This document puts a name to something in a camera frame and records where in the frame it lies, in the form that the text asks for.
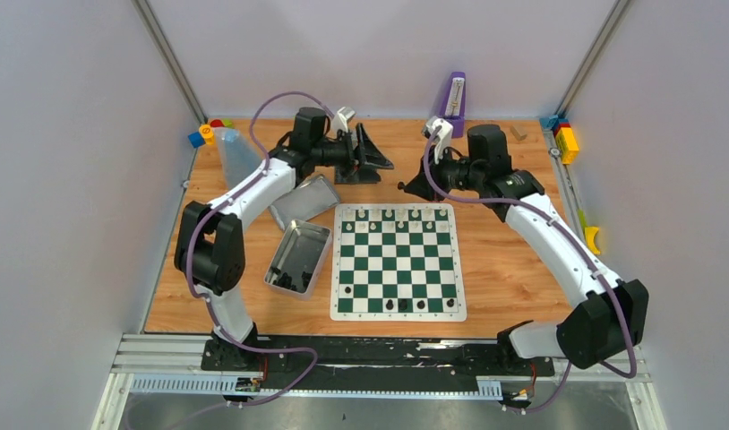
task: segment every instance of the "blue block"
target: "blue block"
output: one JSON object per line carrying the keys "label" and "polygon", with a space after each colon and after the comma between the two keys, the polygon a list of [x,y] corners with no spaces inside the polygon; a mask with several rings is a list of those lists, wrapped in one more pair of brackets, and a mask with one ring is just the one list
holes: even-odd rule
{"label": "blue block", "polygon": [[541,128],[551,130],[552,127],[557,125],[557,121],[559,121],[559,119],[560,118],[557,115],[552,115],[545,118],[539,118],[538,123],[541,125]]}
{"label": "blue block", "polygon": [[188,140],[191,141],[194,148],[203,146],[206,143],[199,132],[188,134]]}

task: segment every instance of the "chessboard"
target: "chessboard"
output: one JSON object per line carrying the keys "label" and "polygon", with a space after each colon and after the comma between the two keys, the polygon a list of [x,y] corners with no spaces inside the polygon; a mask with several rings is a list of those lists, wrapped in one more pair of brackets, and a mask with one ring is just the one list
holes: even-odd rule
{"label": "chessboard", "polygon": [[333,320],[467,318],[451,205],[341,204],[333,234]]}

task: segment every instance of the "wooden table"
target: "wooden table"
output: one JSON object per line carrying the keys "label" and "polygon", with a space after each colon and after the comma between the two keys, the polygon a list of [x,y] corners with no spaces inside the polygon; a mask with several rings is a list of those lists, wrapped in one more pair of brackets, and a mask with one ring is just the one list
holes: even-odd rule
{"label": "wooden table", "polygon": [[[401,192],[396,185],[408,182],[419,169],[425,148],[420,131],[423,120],[363,120],[373,142],[396,166],[382,171],[377,185],[337,185],[343,203],[421,202]],[[512,164],[526,169],[544,186],[557,210],[564,214],[557,182],[547,154],[544,136],[537,121],[491,121],[507,134]],[[470,121],[467,126],[482,124]],[[527,131],[517,142],[510,127]],[[236,128],[248,132],[248,121],[236,121]],[[267,146],[292,128],[289,120],[262,120],[257,137]],[[453,146],[467,153],[467,142]],[[321,168],[328,178],[332,169]],[[208,202],[227,190],[219,155],[215,148],[199,151],[191,186],[184,203]],[[270,265],[283,232],[265,211],[245,235],[246,269],[240,281],[246,307],[260,333],[329,334],[364,336],[495,337],[497,331],[525,320],[560,321],[570,308],[554,277],[527,244],[496,215],[481,205],[453,203],[457,218],[459,254],[465,282],[467,319],[464,322],[337,322],[330,318],[330,267],[332,253],[324,266],[313,297],[300,301],[270,291],[263,276]],[[334,211],[312,222],[333,228]],[[175,269],[172,237],[165,267],[147,321],[147,331],[209,332],[211,321],[201,300],[188,293],[184,275]]]}

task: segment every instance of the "metal tray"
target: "metal tray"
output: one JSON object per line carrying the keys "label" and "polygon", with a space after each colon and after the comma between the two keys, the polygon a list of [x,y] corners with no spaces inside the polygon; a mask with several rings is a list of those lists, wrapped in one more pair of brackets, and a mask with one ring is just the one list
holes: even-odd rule
{"label": "metal tray", "polygon": [[329,228],[292,220],[264,275],[264,283],[279,293],[308,300],[320,277],[330,244]]}
{"label": "metal tray", "polygon": [[281,230],[286,229],[292,219],[308,221],[336,207],[340,196],[333,184],[323,175],[307,178],[290,193],[280,196],[270,205],[270,213]]}

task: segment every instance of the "white wall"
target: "white wall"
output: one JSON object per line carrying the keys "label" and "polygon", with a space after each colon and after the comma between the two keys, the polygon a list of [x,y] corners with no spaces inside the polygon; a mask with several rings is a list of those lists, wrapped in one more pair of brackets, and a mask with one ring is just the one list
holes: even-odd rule
{"label": "white wall", "polygon": [[649,289],[670,427],[729,428],[729,0],[636,0],[570,120],[605,260]]}
{"label": "white wall", "polygon": [[[151,0],[199,101],[251,116],[305,90],[358,115],[424,117],[467,73],[472,117],[551,114],[613,0]],[[302,101],[279,101],[288,116]]]}
{"label": "white wall", "polygon": [[0,2],[0,429],[90,425],[194,127],[132,2]]}

